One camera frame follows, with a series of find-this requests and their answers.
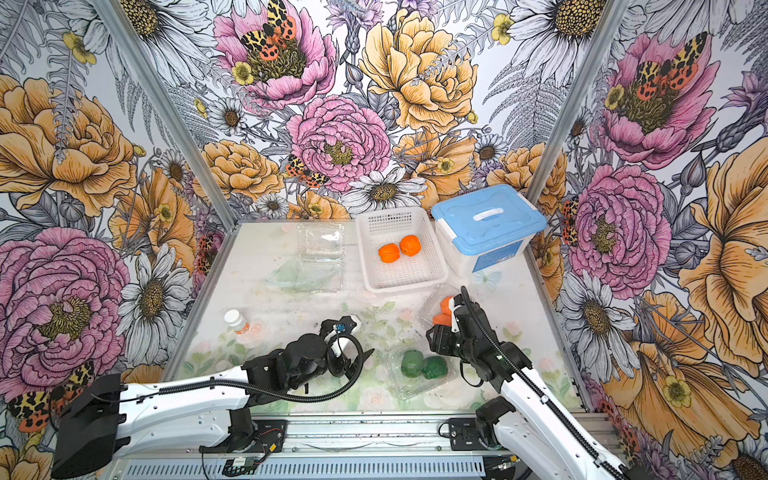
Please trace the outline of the clear clamshell container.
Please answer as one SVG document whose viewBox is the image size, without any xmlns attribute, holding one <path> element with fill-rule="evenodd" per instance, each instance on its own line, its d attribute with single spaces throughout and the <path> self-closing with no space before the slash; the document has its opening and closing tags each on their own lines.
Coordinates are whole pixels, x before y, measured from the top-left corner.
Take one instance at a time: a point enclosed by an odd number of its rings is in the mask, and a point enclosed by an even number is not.
<svg viewBox="0 0 768 480">
<path fill-rule="evenodd" d="M 345 230 L 340 223 L 304 223 L 297 227 L 296 253 L 265 280 L 289 293 L 331 293 L 343 284 Z"/>
<path fill-rule="evenodd" d="M 438 284 L 427 296 L 427 298 L 424 300 L 421 308 L 418 312 L 418 319 L 420 320 L 421 324 L 426 328 L 429 329 L 434 324 L 432 323 L 432 318 L 442 313 L 440 309 L 440 302 L 448 296 L 452 296 L 453 298 L 460 294 L 460 289 L 450 283 L 440 283 Z"/>
</svg>

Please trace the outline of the white perforated plastic basket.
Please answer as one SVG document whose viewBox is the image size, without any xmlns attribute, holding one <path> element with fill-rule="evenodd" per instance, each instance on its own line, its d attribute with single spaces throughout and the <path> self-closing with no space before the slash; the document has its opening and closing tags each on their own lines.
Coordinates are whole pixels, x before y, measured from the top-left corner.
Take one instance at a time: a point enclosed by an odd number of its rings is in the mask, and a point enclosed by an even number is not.
<svg viewBox="0 0 768 480">
<path fill-rule="evenodd" d="M 448 266 L 427 212 L 399 207 L 355 218 L 362 275 L 372 293 L 396 293 L 435 286 L 448 279 Z"/>
</svg>

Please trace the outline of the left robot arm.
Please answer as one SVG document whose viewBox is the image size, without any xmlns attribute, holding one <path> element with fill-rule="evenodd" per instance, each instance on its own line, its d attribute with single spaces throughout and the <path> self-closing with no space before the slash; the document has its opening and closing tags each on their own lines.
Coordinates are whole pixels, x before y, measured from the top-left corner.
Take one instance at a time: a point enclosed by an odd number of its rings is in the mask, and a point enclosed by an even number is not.
<svg viewBox="0 0 768 480">
<path fill-rule="evenodd" d="M 155 384 L 102 377 L 61 412 L 51 475 L 83 476 L 141 451 L 254 451 L 251 408 L 335 399 L 357 382 L 371 354 L 355 336 L 331 331 L 304 334 L 282 349 L 208 376 Z"/>
</svg>

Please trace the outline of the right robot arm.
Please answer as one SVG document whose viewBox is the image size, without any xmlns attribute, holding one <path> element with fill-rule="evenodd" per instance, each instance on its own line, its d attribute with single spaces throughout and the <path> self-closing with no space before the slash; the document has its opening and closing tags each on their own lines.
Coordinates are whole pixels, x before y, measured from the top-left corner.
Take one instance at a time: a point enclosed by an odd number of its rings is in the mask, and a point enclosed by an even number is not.
<svg viewBox="0 0 768 480">
<path fill-rule="evenodd" d="M 452 323 L 435 324 L 430 350 L 469 365 L 497 396 L 476 410 L 481 442 L 519 457 L 541 479 L 647 479 L 603 446 L 550 393 L 532 362 L 512 342 L 501 342 L 478 303 L 449 301 Z"/>
</svg>

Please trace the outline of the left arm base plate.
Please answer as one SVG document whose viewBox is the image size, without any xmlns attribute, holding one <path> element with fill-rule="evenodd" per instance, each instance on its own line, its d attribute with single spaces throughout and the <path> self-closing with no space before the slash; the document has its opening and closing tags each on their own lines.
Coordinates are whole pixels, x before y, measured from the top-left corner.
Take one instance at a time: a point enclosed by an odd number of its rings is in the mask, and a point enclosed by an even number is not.
<svg viewBox="0 0 768 480">
<path fill-rule="evenodd" d="M 214 446 L 200 446 L 198 451 L 213 453 L 272 454 L 283 450 L 288 422 L 285 420 L 251 421 L 247 426 L 234 427 L 224 440 Z"/>
</svg>

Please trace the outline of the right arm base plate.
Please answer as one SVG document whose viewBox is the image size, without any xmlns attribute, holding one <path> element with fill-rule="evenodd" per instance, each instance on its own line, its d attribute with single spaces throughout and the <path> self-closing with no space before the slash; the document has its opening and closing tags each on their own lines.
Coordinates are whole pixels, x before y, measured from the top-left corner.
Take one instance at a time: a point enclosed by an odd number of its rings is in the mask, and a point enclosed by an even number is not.
<svg viewBox="0 0 768 480">
<path fill-rule="evenodd" d="M 452 451 L 519 453 L 530 449 L 534 440 L 511 413 L 490 424 L 475 417 L 449 418 L 438 427 L 438 434 L 449 441 Z"/>
</svg>

